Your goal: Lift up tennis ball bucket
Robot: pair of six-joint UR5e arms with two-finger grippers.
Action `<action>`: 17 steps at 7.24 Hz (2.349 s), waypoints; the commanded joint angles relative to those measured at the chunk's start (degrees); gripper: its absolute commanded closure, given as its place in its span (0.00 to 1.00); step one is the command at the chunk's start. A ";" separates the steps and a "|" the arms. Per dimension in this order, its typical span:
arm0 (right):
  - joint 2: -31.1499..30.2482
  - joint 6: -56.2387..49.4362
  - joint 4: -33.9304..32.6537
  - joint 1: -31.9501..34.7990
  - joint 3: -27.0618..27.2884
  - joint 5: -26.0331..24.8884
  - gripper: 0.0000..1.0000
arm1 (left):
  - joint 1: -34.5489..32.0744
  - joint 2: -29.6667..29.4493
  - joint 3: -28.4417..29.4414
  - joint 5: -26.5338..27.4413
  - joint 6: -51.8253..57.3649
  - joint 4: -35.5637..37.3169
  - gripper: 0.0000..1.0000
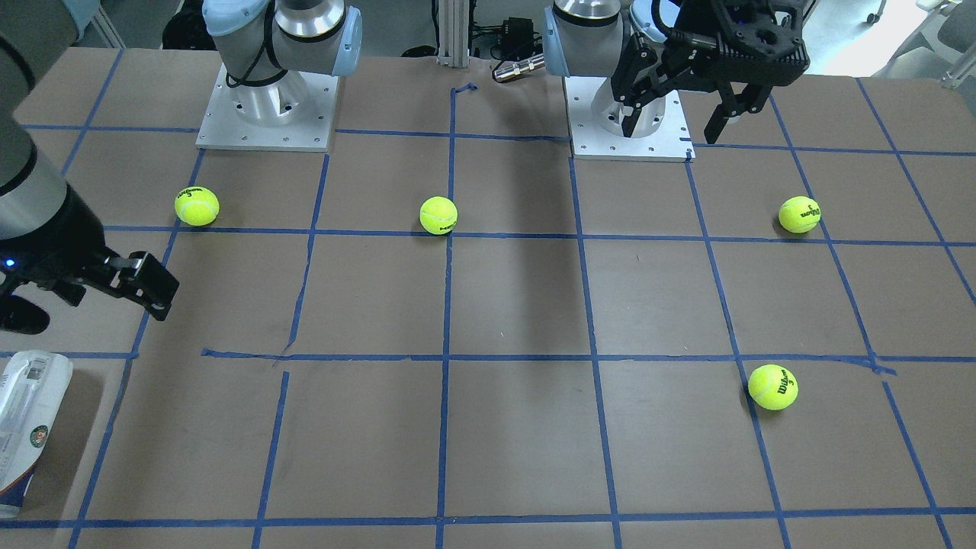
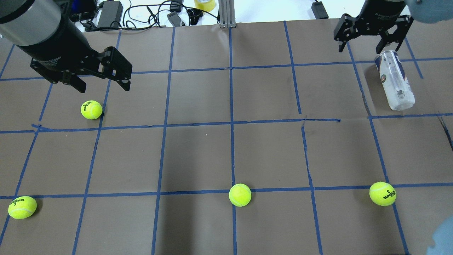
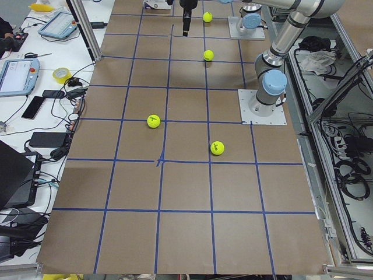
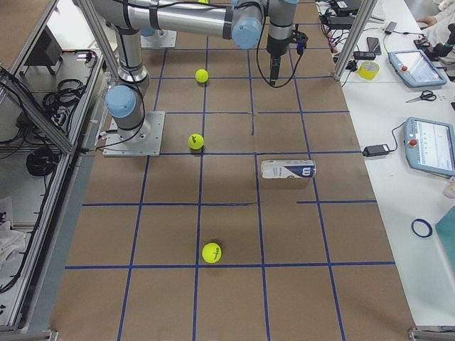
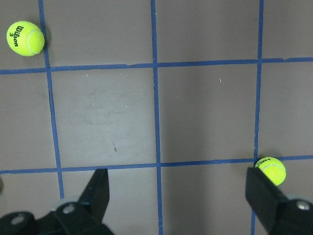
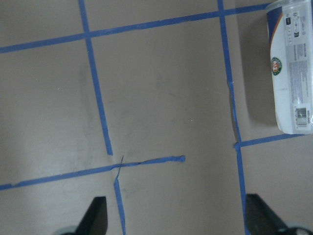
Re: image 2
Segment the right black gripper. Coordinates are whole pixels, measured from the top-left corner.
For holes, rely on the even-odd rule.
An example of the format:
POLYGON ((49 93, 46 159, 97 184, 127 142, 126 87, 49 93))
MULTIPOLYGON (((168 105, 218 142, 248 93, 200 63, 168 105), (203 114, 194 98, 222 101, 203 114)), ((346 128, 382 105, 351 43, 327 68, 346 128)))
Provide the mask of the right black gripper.
POLYGON ((343 14, 333 32, 334 40, 340 43, 339 52, 343 52, 347 42, 361 35, 380 35, 377 54, 393 42, 398 43, 395 49, 398 52, 414 21, 412 16, 401 16, 405 7, 404 0, 366 0, 357 17, 343 14), (388 30, 395 25, 396 30, 389 34, 388 30))

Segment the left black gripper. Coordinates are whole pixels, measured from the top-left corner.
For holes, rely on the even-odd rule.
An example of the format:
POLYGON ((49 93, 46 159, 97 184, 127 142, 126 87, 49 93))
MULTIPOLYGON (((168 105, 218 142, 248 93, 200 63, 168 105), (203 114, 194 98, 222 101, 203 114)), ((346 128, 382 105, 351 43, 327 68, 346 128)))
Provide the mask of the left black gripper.
POLYGON ((110 79, 125 91, 131 89, 133 65, 113 46, 103 53, 92 49, 75 25, 63 16, 21 19, 16 29, 16 45, 32 57, 30 67, 39 75, 47 80, 62 80, 80 93, 86 92, 80 74, 110 79))

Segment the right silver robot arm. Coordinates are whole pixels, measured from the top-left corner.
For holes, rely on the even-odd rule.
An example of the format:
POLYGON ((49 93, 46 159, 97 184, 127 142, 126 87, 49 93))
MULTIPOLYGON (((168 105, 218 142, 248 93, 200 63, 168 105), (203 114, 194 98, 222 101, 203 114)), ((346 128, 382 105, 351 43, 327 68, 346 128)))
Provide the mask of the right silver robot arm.
POLYGON ((347 42, 359 36, 380 36, 376 53, 392 43, 397 43, 398 51, 414 20, 435 24, 451 20, 453 2, 451 0, 366 0, 358 16, 344 13, 338 21, 333 38, 339 42, 339 52, 343 52, 347 42))

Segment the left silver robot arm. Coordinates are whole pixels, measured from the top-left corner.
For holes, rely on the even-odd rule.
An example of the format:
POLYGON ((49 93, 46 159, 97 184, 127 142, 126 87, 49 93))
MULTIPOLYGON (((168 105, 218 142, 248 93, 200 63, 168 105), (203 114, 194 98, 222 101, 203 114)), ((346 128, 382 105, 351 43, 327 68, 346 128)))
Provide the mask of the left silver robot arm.
POLYGON ((30 67, 47 81, 84 93, 81 75, 131 88, 132 64, 113 46, 99 53, 53 0, 2 0, 1 34, 31 58, 30 67))

